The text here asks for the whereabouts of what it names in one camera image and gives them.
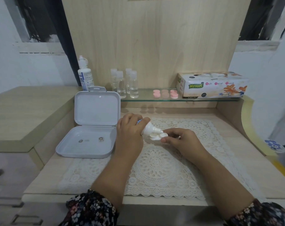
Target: person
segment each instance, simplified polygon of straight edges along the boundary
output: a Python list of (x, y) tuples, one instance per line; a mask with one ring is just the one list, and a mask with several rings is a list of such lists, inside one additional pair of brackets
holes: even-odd
[[(118, 121), (114, 155), (87, 193), (66, 203), (69, 211), (59, 226), (116, 225), (130, 170), (142, 151), (140, 133), (149, 121), (148, 117), (132, 113)], [(260, 203), (255, 199), (207, 152), (193, 131), (171, 128), (164, 132), (168, 137), (161, 142), (177, 148), (200, 169), (225, 225), (285, 225), (285, 209), (276, 203)]]

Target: green banner logo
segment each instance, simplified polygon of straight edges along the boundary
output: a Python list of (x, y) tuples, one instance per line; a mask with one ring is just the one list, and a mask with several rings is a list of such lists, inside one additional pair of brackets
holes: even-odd
[(189, 89), (191, 88), (202, 88), (204, 85), (204, 83), (201, 83), (201, 84), (190, 84), (189, 85)]

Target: white wall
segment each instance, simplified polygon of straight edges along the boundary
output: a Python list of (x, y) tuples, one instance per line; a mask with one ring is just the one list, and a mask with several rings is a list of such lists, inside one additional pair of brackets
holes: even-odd
[[(17, 86), (77, 85), (66, 55), (20, 54), (13, 46), (15, 35), (0, 0), (0, 93)], [(285, 114), (285, 34), (276, 51), (234, 53), (229, 70), (250, 78), (246, 94), (255, 99), (253, 123), (267, 138)]]
[(77, 86), (66, 55), (20, 54), (13, 46), (16, 27), (0, 0), (0, 93), (17, 86)]
[(285, 114), (285, 33), (276, 51), (235, 52), (229, 70), (250, 78), (246, 95), (255, 100), (253, 125), (268, 138)]

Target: floral sleeve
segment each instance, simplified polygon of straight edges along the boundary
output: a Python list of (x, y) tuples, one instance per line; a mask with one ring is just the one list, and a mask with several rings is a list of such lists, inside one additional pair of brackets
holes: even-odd
[(276, 203), (260, 203), (255, 199), (248, 207), (237, 215), (231, 217), (226, 224), (228, 226), (284, 226), (285, 209)]
[(66, 207), (69, 211), (59, 226), (113, 226), (119, 215), (104, 196), (90, 189), (67, 201)]

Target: person's left hand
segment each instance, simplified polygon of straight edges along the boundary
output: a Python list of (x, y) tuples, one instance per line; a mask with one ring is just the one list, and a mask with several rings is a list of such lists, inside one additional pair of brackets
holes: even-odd
[(140, 133), (149, 122), (150, 118), (142, 118), (141, 115), (133, 113), (127, 113), (120, 118), (116, 125), (115, 155), (132, 160), (134, 163), (143, 147)]

